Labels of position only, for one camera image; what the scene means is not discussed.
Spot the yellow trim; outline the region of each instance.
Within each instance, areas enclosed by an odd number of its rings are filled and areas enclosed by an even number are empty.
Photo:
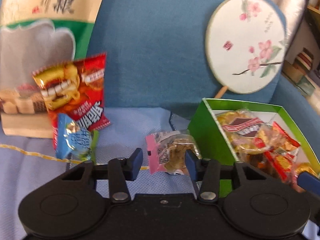
[[[4,149],[10,149],[10,150],[15,150],[18,151],[24,155],[28,155],[28,156],[35,156],[35,157],[40,157],[46,160],[50,160],[50,161],[56,161],[56,162],[62,162],[62,163],[73,163],[73,164],[80,164],[82,163],[81,161],[76,161],[76,160],[68,160],[68,159],[58,159],[52,156],[48,156],[48,155],[44,155],[41,153],[37,153],[37,152],[27,152],[19,147],[13,146],[13,145],[7,145],[7,144],[0,144],[0,148],[4,148]],[[141,171],[145,171],[148,170],[149,167],[148,166],[142,166],[140,168]]]

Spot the open cardboard box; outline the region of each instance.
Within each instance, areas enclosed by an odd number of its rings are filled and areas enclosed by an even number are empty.
[[[262,121],[272,124],[277,122],[287,133],[301,144],[297,162],[309,162],[313,170],[320,173],[320,163],[310,144],[282,106],[262,103],[204,98],[200,103],[190,124],[189,131],[197,142],[203,158],[218,160],[221,164],[233,165],[238,157],[218,123],[216,115],[226,111],[248,109]],[[220,181],[220,195],[227,195],[232,191],[229,180]]]

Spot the packaged biscuit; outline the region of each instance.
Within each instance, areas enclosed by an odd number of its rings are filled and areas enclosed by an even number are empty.
[[[150,173],[164,171],[188,175],[185,165],[186,150],[201,159],[195,140],[189,131],[159,132],[146,136]]]
[[[283,183],[290,184],[294,165],[292,156],[269,151],[265,152],[264,156],[267,159],[264,171],[274,178],[281,179]]]
[[[26,120],[32,114],[35,123],[47,121],[44,101],[32,78],[32,72],[43,66],[86,57],[101,2],[2,0],[0,111],[3,120],[11,119],[7,114],[19,114],[19,120]],[[10,125],[5,128],[8,134],[15,129],[13,134],[21,133],[25,136],[21,132],[24,129],[19,130]],[[41,137],[36,130],[28,135]]]
[[[64,159],[72,155],[70,157],[77,160],[95,163],[95,147],[98,137],[98,131],[89,132],[66,114],[58,114],[56,157]]]
[[[230,111],[217,116],[230,143],[238,153],[261,154],[273,147],[277,133],[248,110]]]
[[[45,67],[33,73],[52,120],[54,148],[59,113],[67,114],[89,131],[110,125],[103,113],[105,63],[106,54],[101,54]]]

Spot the blue candy wrapper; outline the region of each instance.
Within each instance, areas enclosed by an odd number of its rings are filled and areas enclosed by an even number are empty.
[[[99,132],[89,132],[86,128],[80,127],[66,114],[58,114],[58,141],[56,157],[65,159],[70,154],[81,161],[95,160],[95,147],[98,141]]]

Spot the clear plastic wrapper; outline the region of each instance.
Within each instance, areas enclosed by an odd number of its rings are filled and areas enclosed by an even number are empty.
[[[201,159],[196,142],[187,130],[152,133],[146,136],[146,141],[151,174],[164,171],[188,175],[185,165],[186,150],[193,151]]]
[[[265,152],[264,156],[267,159],[264,171],[276,179],[281,179],[283,183],[290,184],[294,165],[292,156],[275,152]]]
[[[239,158],[255,167],[263,163],[263,153],[279,143],[279,133],[249,110],[225,112],[217,119]]]

